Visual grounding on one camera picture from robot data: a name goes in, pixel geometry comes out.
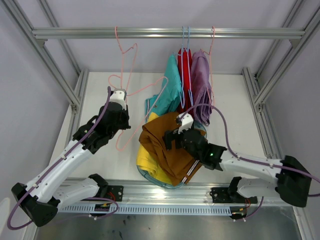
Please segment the brown trousers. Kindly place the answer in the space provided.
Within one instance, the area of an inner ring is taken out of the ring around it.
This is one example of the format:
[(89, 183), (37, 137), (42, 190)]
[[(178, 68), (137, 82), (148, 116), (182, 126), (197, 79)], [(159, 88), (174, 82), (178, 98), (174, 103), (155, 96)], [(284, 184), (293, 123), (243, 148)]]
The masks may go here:
[(176, 149), (174, 142), (170, 150), (165, 146), (165, 132), (179, 127), (176, 123), (178, 115), (178, 112), (169, 112), (158, 116), (152, 112), (148, 122), (142, 126), (136, 157), (136, 165), (141, 170), (155, 180), (174, 187), (181, 183), (187, 184), (202, 167), (201, 163), (183, 148)]

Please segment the yellow trousers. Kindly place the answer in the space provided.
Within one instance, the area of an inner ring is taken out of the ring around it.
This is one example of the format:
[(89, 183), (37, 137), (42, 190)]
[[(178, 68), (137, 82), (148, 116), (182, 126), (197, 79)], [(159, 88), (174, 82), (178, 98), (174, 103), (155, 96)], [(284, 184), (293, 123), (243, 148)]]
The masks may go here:
[(146, 171), (152, 178), (172, 186), (179, 184), (179, 179), (172, 169), (176, 154), (174, 150), (165, 149), (161, 136), (166, 130), (171, 131), (177, 126), (175, 121), (177, 116), (176, 111), (162, 116), (151, 113), (148, 122), (142, 126), (136, 157), (139, 169)]

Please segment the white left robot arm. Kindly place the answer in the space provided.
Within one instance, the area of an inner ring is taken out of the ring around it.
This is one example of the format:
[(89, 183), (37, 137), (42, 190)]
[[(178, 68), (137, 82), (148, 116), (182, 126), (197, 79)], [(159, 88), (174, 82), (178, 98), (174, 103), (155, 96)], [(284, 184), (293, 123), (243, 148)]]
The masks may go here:
[(11, 192), (30, 221), (42, 227), (69, 205), (91, 198), (101, 201), (108, 197), (109, 184), (97, 173), (65, 190), (60, 186), (77, 167), (107, 145), (119, 130), (126, 129), (130, 129), (127, 104), (110, 101), (79, 127), (51, 165), (28, 183), (16, 183)]

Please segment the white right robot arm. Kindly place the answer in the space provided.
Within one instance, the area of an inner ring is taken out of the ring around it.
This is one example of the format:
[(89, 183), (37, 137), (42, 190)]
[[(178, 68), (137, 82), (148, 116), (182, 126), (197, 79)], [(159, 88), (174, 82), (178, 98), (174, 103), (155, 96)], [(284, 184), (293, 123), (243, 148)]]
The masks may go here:
[(233, 202), (251, 197), (279, 197), (295, 207), (307, 205), (312, 179), (293, 156), (287, 155), (284, 159), (239, 156), (224, 146), (209, 143), (193, 128), (166, 131), (162, 139), (167, 151), (181, 149), (209, 170), (252, 176), (232, 179), (227, 195)]

